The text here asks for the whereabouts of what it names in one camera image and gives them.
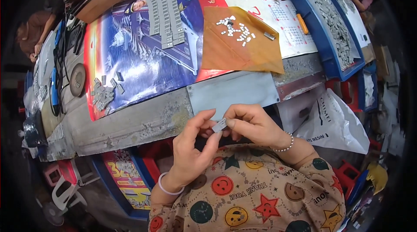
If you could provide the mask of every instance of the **pink bangle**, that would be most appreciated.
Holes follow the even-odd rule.
[[[173,196],[180,195],[180,194],[184,191],[184,188],[185,188],[185,187],[183,187],[183,188],[182,188],[179,192],[177,192],[177,193],[171,193],[171,192],[168,192],[168,191],[164,190],[164,188],[162,187],[162,184],[161,184],[161,178],[162,178],[163,176],[165,176],[167,173],[168,173],[168,172],[164,172],[164,173],[162,173],[162,174],[159,176],[159,179],[158,179],[158,184],[159,184],[159,187],[161,188],[161,190],[162,190],[163,192],[165,192],[165,193],[167,193],[167,194],[169,194],[169,195],[173,195]]]

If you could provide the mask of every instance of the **poster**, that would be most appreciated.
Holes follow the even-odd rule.
[[[84,43],[86,96],[92,121],[104,116],[93,105],[94,79],[106,75],[106,85],[117,79],[123,94],[115,90],[109,113],[130,104],[164,94],[229,71],[201,70],[203,12],[199,0],[177,0],[185,43],[161,49],[161,37],[149,36],[146,0],[123,0],[87,26]]]
[[[103,162],[125,198],[134,209],[150,209],[151,192],[124,149],[102,153]]]

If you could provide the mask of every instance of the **metal sheet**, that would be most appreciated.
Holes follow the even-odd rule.
[[[187,86],[191,106],[199,111],[216,108],[211,118],[219,121],[231,104],[275,104],[279,96],[269,72],[240,71]]]

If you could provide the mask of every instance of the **orange plastic sheet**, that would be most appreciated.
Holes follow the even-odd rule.
[[[225,25],[216,25],[221,19],[231,16],[236,18],[232,21],[234,29],[240,29],[239,23],[242,23],[250,32],[248,37],[251,40],[245,46],[242,46],[243,41],[237,41],[242,32],[228,36]],[[264,36],[265,32],[275,39]],[[239,7],[204,8],[203,47],[202,69],[284,73],[278,32]]]

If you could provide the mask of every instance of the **workbench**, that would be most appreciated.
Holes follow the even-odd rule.
[[[83,50],[67,53],[68,74],[77,63],[83,63]],[[371,59],[372,45],[362,48]],[[302,94],[326,81],[318,52],[283,59],[285,74],[271,73],[280,101]],[[63,85],[68,83],[65,75]],[[73,97],[69,87],[62,92],[66,114],[55,117],[50,112],[49,98],[44,102],[42,118],[46,133],[60,129],[62,138],[49,142],[41,161],[70,159],[78,156],[115,151],[178,135],[194,116],[186,87],[133,104],[101,119],[91,121],[86,94]]]

